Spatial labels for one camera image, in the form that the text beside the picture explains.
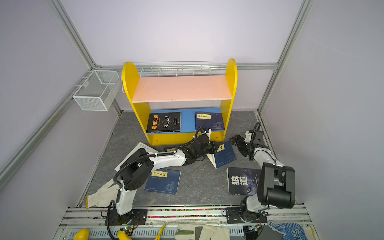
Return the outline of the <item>blue book wide yellow label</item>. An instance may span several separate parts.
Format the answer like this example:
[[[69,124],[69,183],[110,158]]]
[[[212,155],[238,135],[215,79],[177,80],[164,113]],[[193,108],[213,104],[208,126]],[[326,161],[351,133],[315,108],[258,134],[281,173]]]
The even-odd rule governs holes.
[[[223,120],[222,113],[210,113],[210,112],[196,112],[195,113],[195,126],[196,130],[199,129],[201,125],[204,125],[204,128],[209,128],[212,131],[224,131],[225,124]]]

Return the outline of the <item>black book yellow title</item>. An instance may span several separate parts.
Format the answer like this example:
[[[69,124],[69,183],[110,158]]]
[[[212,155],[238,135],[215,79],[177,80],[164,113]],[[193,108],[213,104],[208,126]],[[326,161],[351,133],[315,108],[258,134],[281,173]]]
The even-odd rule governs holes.
[[[181,131],[181,112],[154,113],[149,115],[147,133],[173,133]]]

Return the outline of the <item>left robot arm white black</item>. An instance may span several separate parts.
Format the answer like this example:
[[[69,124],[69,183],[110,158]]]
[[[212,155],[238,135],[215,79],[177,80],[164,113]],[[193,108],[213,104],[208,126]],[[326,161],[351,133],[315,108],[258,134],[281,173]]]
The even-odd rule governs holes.
[[[181,167],[195,163],[198,158],[214,153],[211,141],[212,130],[202,124],[193,138],[178,146],[172,152],[149,153],[144,148],[136,150],[119,168],[113,177],[118,186],[117,198],[111,200],[106,216],[106,225],[115,226],[129,223],[134,217],[133,201],[139,189],[151,175],[151,172],[168,168]]]

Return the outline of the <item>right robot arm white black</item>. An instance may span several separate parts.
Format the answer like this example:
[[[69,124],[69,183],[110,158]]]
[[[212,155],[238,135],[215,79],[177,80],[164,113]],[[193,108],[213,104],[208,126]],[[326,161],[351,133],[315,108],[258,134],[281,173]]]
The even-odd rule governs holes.
[[[240,219],[245,223],[267,218],[270,207],[291,209],[295,205],[295,170],[282,164],[264,142],[262,123],[257,122],[246,136],[236,135],[230,139],[238,151],[249,161],[261,167],[258,191],[245,197],[240,204]]]

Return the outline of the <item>blue book dotted circle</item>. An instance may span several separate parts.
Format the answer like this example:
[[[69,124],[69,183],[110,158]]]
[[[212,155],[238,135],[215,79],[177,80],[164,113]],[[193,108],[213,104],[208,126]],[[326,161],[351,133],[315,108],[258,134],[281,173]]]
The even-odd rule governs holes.
[[[167,146],[164,147],[164,152],[174,152],[178,150],[178,146]]]

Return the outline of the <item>dark book white characters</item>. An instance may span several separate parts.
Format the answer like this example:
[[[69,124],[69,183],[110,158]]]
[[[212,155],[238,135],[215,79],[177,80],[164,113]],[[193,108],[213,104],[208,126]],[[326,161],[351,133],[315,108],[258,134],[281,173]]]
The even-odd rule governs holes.
[[[227,168],[230,195],[253,196],[258,192],[260,169]]]

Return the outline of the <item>yellow shelf with coloured boards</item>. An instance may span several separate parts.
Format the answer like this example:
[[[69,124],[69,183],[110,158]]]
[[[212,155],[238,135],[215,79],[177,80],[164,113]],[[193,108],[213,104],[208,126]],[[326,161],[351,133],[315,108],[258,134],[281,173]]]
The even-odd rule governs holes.
[[[213,131],[211,139],[225,140],[238,85],[238,68],[234,59],[229,59],[225,75],[193,77],[142,78],[134,63],[127,62],[123,66],[122,83],[150,145],[176,145],[189,141],[197,130],[198,113],[221,114],[224,129]],[[150,116],[160,115],[162,111],[153,111],[151,103],[200,101],[220,101],[221,104],[219,108],[180,109],[181,129],[178,132],[160,132],[158,126],[152,125]]]

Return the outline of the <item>white grey glove front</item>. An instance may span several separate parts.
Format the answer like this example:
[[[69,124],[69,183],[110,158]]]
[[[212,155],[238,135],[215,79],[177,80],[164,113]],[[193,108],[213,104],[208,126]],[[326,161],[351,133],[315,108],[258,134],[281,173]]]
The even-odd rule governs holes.
[[[230,230],[210,225],[179,224],[176,240],[229,240]]]

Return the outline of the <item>blue dotted glove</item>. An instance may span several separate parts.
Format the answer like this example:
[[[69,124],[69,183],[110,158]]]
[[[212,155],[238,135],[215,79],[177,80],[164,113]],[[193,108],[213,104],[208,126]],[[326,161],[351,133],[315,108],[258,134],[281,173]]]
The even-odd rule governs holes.
[[[280,223],[268,221],[268,226],[283,235],[282,240],[308,240],[302,226],[296,223]]]

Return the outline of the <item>yellow thin tool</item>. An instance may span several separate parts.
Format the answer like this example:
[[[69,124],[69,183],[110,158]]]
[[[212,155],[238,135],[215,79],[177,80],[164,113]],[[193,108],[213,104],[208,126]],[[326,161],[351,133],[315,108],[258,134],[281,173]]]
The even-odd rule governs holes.
[[[162,236],[162,234],[163,234],[163,231],[164,231],[165,227],[166,227],[166,225],[163,225],[163,226],[161,227],[161,229],[159,230],[159,233],[157,234],[155,240],[160,240],[160,238],[161,238],[161,236]]]

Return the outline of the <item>white work glove left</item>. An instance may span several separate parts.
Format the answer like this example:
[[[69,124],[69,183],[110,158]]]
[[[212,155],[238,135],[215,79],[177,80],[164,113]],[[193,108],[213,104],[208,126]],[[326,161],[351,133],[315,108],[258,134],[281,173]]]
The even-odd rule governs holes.
[[[116,200],[118,191],[119,186],[111,179],[99,188],[96,193],[87,196],[86,208],[107,207],[111,200]]]

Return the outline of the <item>white mesh box basket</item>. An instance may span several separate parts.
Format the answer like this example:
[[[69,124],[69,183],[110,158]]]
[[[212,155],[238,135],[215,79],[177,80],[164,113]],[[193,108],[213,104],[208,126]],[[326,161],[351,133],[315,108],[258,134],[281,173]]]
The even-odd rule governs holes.
[[[117,71],[93,70],[74,92],[73,99],[83,111],[108,111],[120,87]]]

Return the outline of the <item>yellow round object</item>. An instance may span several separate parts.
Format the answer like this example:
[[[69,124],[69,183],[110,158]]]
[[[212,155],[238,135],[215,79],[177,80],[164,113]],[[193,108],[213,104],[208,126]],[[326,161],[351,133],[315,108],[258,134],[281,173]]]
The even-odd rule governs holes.
[[[90,236],[89,230],[82,229],[75,234],[73,240],[88,240],[89,236]]]

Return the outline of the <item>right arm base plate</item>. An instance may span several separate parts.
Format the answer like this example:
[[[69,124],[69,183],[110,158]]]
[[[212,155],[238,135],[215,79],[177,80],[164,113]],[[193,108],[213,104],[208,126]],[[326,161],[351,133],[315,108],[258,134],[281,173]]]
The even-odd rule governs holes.
[[[225,208],[223,216],[226,218],[228,224],[259,224],[267,222],[267,214],[256,214],[255,217],[243,217],[241,215],[240,207]]]

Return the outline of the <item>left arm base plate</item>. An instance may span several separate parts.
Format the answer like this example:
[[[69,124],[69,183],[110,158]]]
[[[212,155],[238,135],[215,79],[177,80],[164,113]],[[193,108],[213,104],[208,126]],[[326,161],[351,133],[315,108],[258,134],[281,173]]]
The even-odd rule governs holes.
[[[105,226],[145,225],[147,209],[132,209],[125,215],[119,215],[116,209],[107,212]]]

